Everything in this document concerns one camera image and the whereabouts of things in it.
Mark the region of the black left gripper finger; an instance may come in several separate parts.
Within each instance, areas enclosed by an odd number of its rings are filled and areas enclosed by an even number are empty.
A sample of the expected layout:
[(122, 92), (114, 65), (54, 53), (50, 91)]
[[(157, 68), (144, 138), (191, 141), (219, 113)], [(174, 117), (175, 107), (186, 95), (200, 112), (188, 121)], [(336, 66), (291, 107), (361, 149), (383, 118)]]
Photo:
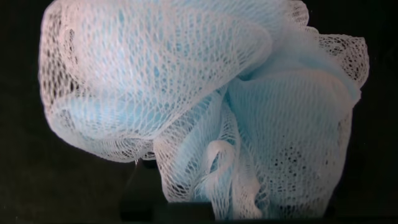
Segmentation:
[(139, 160), (127, 182), (119, 203), (119, 213), (124, 222), (151, 222), (155, 210), (167, 204), (155, 160)]

